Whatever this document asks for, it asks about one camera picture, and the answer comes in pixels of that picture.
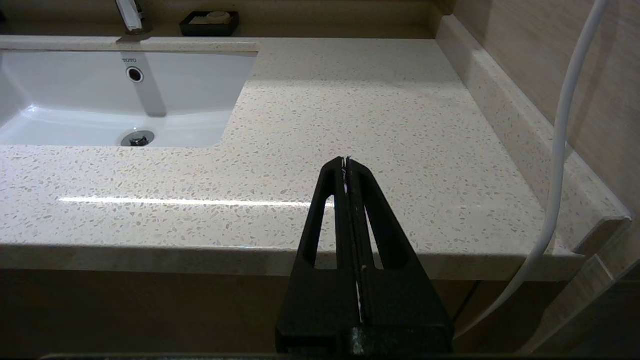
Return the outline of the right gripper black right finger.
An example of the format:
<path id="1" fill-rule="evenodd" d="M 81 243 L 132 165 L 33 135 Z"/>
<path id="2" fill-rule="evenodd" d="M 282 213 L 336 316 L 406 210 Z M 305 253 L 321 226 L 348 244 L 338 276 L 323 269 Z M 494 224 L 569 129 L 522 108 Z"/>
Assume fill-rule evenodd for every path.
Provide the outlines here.
<path id="1" fill-rule="evenodd" d="M 453 322 L 372 171 L 347 158 L 346 186 L 361 301 L 350 354 L 452 353 Z"/>

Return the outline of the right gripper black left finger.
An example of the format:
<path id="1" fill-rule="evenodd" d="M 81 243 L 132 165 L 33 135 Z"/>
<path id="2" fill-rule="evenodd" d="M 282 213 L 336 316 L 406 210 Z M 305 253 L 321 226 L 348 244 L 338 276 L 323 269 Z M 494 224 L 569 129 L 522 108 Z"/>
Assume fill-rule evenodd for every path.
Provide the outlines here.
<path id="1" fill-rule="evenodd" d="M 275 326 L 279 353 L 336 354 L 349 330 L 361 323 L 345 167 L 345 158 L 336 157 L 318 176 Z M 329 197 L 334 198 L 336 268 L 318 269 L 318 246 Z"/>

